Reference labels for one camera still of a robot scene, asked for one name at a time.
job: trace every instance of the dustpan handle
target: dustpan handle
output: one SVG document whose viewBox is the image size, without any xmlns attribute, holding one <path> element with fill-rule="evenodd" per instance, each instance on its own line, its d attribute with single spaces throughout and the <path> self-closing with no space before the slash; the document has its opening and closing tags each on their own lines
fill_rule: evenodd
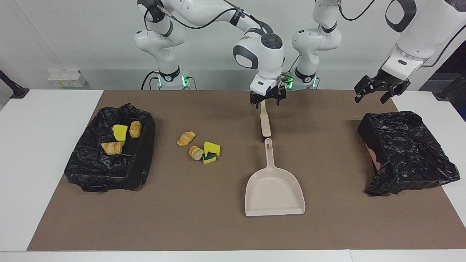
<svg viewBox="0 0 466 262">
<path fill-rule="evenodd" d="M 272 140 L 270 138 L 265 139 L 265 155 L 267 159 L 267 167 L 275 167 L 274 163 L 274 148 L 272 147 Z"/>
</svg>

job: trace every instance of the black stand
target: black stand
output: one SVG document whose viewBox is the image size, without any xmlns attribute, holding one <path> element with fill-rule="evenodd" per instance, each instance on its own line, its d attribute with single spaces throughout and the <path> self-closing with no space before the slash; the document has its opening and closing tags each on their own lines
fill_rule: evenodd
<svg viewBox="0 0 466 262">
<path fill-rule="evenodd" d="M 3 80 L 3 82 L 5 82 L 5 84 L 11 88 L 11 90 L 13 90 L 13 94 L 10 98 L 23 98 L 29 92 L 28 88 L 22 88 L 20 85 L 13 82 L 10 78 L 8 78 L 7 75 L 3 73 L 2 70 L 0 70 L 0 79 Z"/>
<path fill-rule="evenodd" d="M 461 75 L 459 75 L 449 86 L 447 86 L 444 90 L 440 92 L 432 92 L 435 98 L 439 101 L 450 101 L 448 99 L 448 94 L 460 88 L 462 85 L 466 84 L 466 71 L 464 71 Z"/>
</svg>

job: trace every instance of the bread roll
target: bread roll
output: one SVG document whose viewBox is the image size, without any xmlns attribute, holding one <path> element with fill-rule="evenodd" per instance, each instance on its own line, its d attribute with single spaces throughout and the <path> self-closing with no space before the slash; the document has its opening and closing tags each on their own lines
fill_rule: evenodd
<svg viewBox="0 0 466 262">
<path fill-rule="evenodd" d="M 200 149 L 198 146 L 193 146 L 189 150 L 189 155 L 196 161 L 201 160 L 204 150 Z"/>
<path fill-rule="evenodd" d="M 133 121 L 130 126 L 130 136 L 132 138 L 140 138 L 142 129 L 141 121 Z"/>
</svg>

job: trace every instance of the white table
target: white table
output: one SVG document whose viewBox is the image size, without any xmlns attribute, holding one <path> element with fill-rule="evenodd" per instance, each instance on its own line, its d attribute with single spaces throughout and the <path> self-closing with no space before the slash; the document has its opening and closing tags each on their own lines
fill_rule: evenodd
<svg viewBox="0 0 466 262">
<path fill-rule="evenodd" d="M 24 99 L 12 99 L 0 111 L 0 262 L 466 261 L 466 249 L 27 252 L 69 155 L 102 92 L 31 90 Z M 455 109 L 448 102 L 438 102 L 427 92 L 406 92 L 393 101 L 399 110 L 419 114 L 460 174 L 466 174 L 466 123 Z M 466 179 L 443 188 L 466 225 Z"/>
</svg>

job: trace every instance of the brown mat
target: brown mat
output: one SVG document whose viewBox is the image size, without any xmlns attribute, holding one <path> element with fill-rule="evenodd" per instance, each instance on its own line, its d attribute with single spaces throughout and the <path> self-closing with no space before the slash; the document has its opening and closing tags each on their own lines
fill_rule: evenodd
<svg viewBox="0 0 466 262">
<path fill-rule="evenodd" d="M 243 91 L 105 91 L 97 109 L 131 102 L 156 120 L 154 158 L 137 192 L 85 193 L 62 179 L 28 250 L 457 249 L 466 229 L 441 187 L 369 197 L 370 156 L 357 134 L 366 112 L 396 111 L 382 94 L 289 92 L 268 102 L 278 167 L 299 180 L 306 213 L 245 217 L 246 183 L 265 167 L 259 111 Z M 184 131 L 222 146 L 192 160 Z"/>
</svg>

